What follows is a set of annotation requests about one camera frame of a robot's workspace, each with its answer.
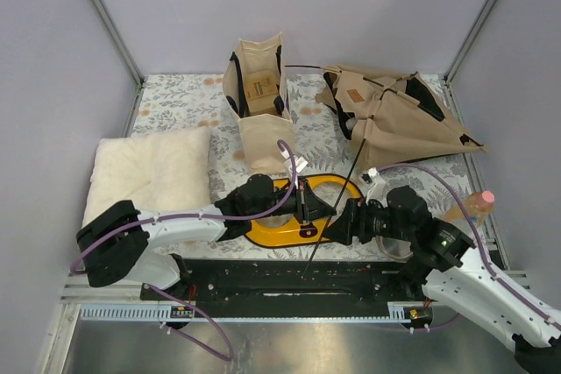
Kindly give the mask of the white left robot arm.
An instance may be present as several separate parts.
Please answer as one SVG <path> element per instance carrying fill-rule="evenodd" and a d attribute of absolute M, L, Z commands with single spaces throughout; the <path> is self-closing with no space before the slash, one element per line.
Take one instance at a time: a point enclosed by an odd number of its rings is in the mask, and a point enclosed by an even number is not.
<path fill-rule="evenodd" d="M 122 200 L 77 233 L 81 259 L 71 272 L 86 275 L 93 288 L 129 279 L 156 286 L 168 298 L 179 300 L 188 294 L 190 279 L 176 258 L 157 253 L 158 248 L 187 241 L 230 241 L 249 233 L 253 221 L 268 216 L 314 222 L 335 214 L 306 178 L 276 187 L 264 174 L 253 175 L 211 205 L 179 213 L 140 211 L 132 201 Z"/>

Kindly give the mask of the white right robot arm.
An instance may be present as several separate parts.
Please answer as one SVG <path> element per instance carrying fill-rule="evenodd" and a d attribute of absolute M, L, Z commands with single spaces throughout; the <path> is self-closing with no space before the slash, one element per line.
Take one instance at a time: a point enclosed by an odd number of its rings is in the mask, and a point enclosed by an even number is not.
<path fill-rule="evenodd" d="M 399 271 L 401 294 L 424 295 L 455 310 L 502 342 L 528 373 L 560 371 L 560 312 L 495 265 L 462 230 L 433 216 L 411 187 L 397 187 L 387 202 L 350 199 L 323 232 L 332 242 L 367 243 L 375 237 L 410 244 Z"/>

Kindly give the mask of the beige pet tent fabric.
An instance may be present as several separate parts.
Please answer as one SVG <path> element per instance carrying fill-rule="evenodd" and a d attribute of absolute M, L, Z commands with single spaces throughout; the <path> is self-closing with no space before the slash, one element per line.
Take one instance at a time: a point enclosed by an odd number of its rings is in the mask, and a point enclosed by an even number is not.
<path fill-rule="evenodd" d="M 355 149 L 366 143 L 359 167 L 383 167 L 454 154 L 483 152 L 476 140 L 418 73 L 333 65 L 323 71 L 326 88 L 316 96 L 332 110 Z M 353 131 L 344 127 L 355 117 Z"/>

